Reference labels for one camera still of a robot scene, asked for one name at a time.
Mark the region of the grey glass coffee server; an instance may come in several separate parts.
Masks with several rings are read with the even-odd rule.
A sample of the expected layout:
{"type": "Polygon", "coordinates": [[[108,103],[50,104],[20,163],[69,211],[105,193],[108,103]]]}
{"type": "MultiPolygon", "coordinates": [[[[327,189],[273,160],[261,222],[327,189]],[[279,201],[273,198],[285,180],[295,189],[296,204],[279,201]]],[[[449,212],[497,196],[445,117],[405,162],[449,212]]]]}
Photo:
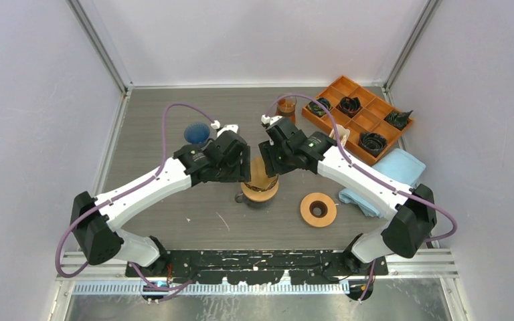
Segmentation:
{"type": "Polygon", "coordinates": [[[235,196],[234,196],[234,201],[236,203],[245,204],[249,208],[252,208],[252,209],[263,209],[263,208],[266,208],[266,207],[268,207],[273,202],[273,200],[274,200],[274,198],[271,198],[271,199],[266,200],[266,201],[253,201],[253,200],[249,199],[241,191],[239,193],[236,193],[235,196]]]}

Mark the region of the amber glass carafe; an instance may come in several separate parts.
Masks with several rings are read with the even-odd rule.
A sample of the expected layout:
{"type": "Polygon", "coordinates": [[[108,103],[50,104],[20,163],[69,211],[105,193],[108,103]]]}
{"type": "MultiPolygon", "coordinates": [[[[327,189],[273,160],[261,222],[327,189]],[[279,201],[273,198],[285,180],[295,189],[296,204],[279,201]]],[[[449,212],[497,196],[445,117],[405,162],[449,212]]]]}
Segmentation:
{"type": "Polygon", "coordinates": [[[276,105],[276,116],[283,116],[289,118],[290,121],[295,124],[296,123],[296,98],[294,96],[289,96],[283,99],[280,99],[276,105]]]}

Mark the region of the brown paper coffee filter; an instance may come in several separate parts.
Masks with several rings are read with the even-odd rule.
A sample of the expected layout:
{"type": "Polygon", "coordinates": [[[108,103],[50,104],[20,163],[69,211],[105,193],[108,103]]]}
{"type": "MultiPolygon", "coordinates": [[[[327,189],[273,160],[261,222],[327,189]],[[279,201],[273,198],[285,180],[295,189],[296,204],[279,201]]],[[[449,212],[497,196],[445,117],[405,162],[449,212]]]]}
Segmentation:
{"type": "Polygon", "coordinates": [[[250,181],[256,177],[263,177],[265,175],[268,177],[264,160],[261,156],[257,156],[250,163],[250,181]]]}

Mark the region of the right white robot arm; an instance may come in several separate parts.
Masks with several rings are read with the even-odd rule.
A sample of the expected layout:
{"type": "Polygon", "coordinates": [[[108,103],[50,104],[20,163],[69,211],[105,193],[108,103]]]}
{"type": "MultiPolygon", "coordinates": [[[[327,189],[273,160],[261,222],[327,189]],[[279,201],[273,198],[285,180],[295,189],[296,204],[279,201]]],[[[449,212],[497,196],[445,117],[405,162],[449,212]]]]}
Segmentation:
{"type": "Polygon", "coordinates": [[[259,144],[268,176],[310,171],[351,190],[379,211],[387,223],[358,235],[346,248],[345,266],[362,274],[379,257],[412,258],[437,224],[434,193],[426,185],[397,182],[341,150],[322,132],[307,136],[290,119],[262,116],[269,137],[259,144]]]}

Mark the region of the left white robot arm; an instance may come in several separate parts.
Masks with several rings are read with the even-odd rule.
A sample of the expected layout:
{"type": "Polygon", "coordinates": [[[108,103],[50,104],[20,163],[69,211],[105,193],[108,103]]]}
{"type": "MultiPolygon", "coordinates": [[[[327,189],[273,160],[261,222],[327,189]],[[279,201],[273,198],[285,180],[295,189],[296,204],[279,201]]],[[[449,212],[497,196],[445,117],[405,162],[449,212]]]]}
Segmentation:
{"type": "Polygon", "coordinates": [[[120,188],[92,197],[74,197],[70,225],[89,265],[110,259],[135,263],[152,276],[164,274],[166,251],[155,237],[123,230],[131,218],[165,197],[200,183],[241,183],[250,180],[250,147],[233,130],[222,130],[203,144],[187,144],[162,167],[120,188]]]}

